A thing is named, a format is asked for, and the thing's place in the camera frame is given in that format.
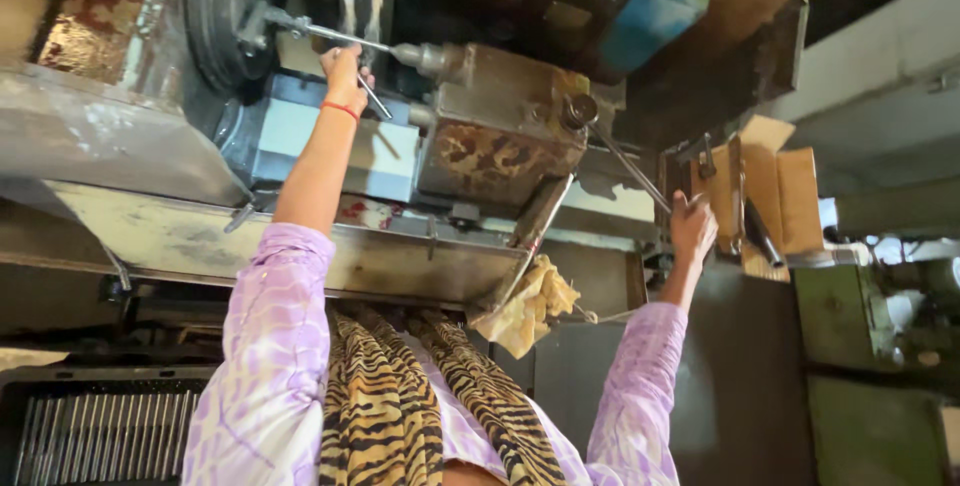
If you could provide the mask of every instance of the woman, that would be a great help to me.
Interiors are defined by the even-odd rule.
[[[717,231],[709,206],[674,195],[674,270],[661,301],[627,323],[583,460],[442,315],[412,314],[413,338],[369,308],[325,310],[330,230],[367,105],[359,54],[354,46],[320,59],[329,91],[237,275],[225,360],[191,420],[183,482],[677,484],[668,415],[690,300]]]

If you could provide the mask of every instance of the brown cardboard piece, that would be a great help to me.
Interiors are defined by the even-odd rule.
[[[774,269],[759,251],[742,240],[742,205],[737,201],[740,177],[743,194],[753,201],[782,255],[825,248],[813,148],[781,151],[795,130],[793,124],[757,115],[738,133],[738,140],[712,149],[717,168],[713,177],[700,178],[699,161],[691,162],[693,194],[706,193],[717,216],[718,247],[732,254],[739,243],[741,264],[749,276],[790,281],[787,268]],[[736,142],[740,145],[738,150],[731,148]]]

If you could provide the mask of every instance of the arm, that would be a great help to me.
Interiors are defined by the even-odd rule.
[[[322,58],[327,99],[359,114],[366,94],[356,88],[358,50],[337,60],[333,53]],[[317,482],[330,354],[324,283],[335,250],[328,235],[355,128],[350,113],[323,108],[273,223],[237,274],[223,363],[190,421],[184,484]]]
[[[676,262],[660,302],[639,308],[623,339],[600,398],[586,451],[595,480],[607,484],[679,484],[668,448],[673,387],[687,314],[717,224],[704,199],[674,195],[670,222]]]
[[[329,86],[324,103],[346,107],[356,116],[367,106],[367,93],[357,88],[359,56],[360,45],[354,44],[331,49],[319,59]],[[364,68],[361,74],[373,87],[375,80],[370,70]],[[273,222],[298,224],[330,236],[356,129],[357,121],[351,113],[320,107],[313,133],[283,182]]]

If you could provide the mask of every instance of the sleeve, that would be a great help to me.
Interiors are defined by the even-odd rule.
[[[237,273],[223,363],[190,421],[183,484],[315,484],[330,328],[324,282],[335,247],[271,223]]]
[[[606,376],[586,449],[600,485],[679,485],[670,455],[670,411],[687,314],[651,302],[632,315]]]

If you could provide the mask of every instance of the tiger print scarf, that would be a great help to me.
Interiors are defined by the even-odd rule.
[[[424,369],[390,323],[365,305],[329,308],[329,382],[319,484],[440,486],[440,406]],[[450,390],[477,419],[510,486],[566,485],[553,446],[520,387],[444,314],[410,312]]]

